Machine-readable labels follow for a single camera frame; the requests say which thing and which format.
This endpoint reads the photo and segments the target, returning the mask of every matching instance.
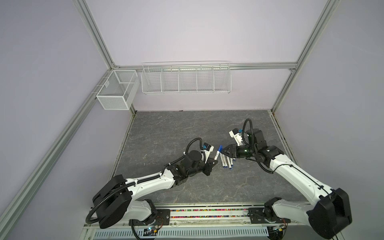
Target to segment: black mounting plate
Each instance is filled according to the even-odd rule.
[[[251,219],[251,223],[252,224],[256,224],[256,223],[269,223],[267,222],[263,216],[263,210],[264,210],[264,206],[262,207],[250,207],[248,208],[248,211],[249,211],[249,218]],[[285,218],[284,219],[286,223],[291,223],[291,220],[288,219],[288,218]],[[278,218],[276,220],[276,222],[274,223],[284,223],[283,219],[281,218]]]
[[[155,218],[155,221],[153,224],[151,225],[161,225],[161,218],[159,217],[162,217],[163,218],[163,226],[164,225],[169,225],[169,219],[170,219],[170,210],[169,209],[158,209],[157,210],[157,218]],[[139,221],[139,220],[136,220],[136,219],[133,219],[133,225],[134,226],[146,226],[146,224],[142,221]]]

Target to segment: white wire basket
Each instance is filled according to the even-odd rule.
[[[232,79],[229,63],[146,66],[141,75],[145,94],[229,93]]]
[[[106,110],[129,110],[139,85],[136,70],[113,70],[96,97]]]

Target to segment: gray tabletop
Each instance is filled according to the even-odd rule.
[[[137,112],[115,174],[129,178],[161,171],[164,164],[182,156],[195,137],[214,146],[214,152],[219,145],[235,144],[228,133],[235,127],[242,128],[247,118],[252,120],[254,128],[263,131],[269,146],[284,149],[267,110]],[[197,143],[190,147],[194,149],[198,150]],[[219,162],[210,176],[196,174],[180,186],[148,194],[142,199],[151,199],[155,204],[172,204],[265,202],[273,197],[306,201],[280,175],[262,171],[255,162],[237,159],[231,170],[223,169]]]

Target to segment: wire basket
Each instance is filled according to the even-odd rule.
[[[148,66],[143,64],[142,91],[159,93],[229,93],[232,87],[228,64]]]
[[[136,70],[113,70],[96,97],[106,110],[129,110],[139,85]]]

